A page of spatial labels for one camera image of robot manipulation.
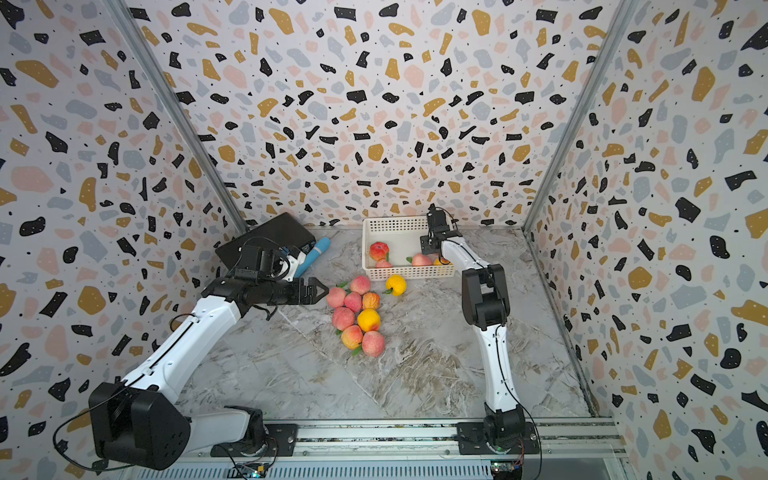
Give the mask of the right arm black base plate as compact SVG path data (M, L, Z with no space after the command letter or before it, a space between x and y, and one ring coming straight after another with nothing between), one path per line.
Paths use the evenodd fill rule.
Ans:
M488 422L459 422L456 440L461 455L520 455L539 454L541 450L534 424L526 421L524 428L501 432Z

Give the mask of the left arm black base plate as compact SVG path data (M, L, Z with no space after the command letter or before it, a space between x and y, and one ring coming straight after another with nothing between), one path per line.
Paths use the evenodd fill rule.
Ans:
M298 440L295 423L267 423L255 436L258 458L292 457Z

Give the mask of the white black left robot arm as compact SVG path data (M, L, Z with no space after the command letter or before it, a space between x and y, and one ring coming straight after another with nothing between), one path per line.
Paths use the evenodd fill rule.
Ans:
M104 382L91 393L89 415L97 456L164 470L183 454L205 448L261 451L268 440L260 410L226 406L189 417L176 402L210 350L250 309L274 314L281 305L316 304L328 292L314 277L214 280L154 353L124 379Z

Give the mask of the red wrinkled peach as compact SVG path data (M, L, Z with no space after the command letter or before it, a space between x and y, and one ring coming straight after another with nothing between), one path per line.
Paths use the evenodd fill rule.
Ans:
M377 241L369 246L369 256L375 262L387 261L390 248L387 243Z

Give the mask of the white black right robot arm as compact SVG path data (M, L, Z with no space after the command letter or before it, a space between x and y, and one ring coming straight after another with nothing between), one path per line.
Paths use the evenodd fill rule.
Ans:
M485 441L496 451L508 451L524 436L526 410L514 387L507 351L511 303L504 268L474 252L444 211L429 213L427 224L428 233L420 238L422 253L439 255L461 273L462 312L480 345L484 368Z

